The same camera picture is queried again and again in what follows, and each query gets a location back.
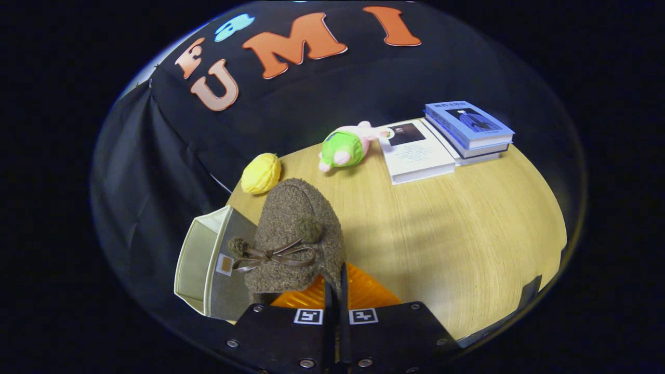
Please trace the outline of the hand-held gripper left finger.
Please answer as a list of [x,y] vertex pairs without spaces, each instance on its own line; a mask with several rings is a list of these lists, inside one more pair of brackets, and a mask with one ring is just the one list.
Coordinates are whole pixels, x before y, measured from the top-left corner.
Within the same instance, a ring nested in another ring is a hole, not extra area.
[[326,373],[335,362],[336,296],[322,281],[321,308],[251,304],[222,338],[221,355],[248,373]]

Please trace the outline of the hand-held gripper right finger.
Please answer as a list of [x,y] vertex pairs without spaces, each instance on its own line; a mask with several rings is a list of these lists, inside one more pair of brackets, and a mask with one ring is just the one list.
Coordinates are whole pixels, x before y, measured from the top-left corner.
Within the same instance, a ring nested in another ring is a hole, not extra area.
[[421,301],[349,308],[348,265],[340,272],[340,373],[437,373],[462,348]]

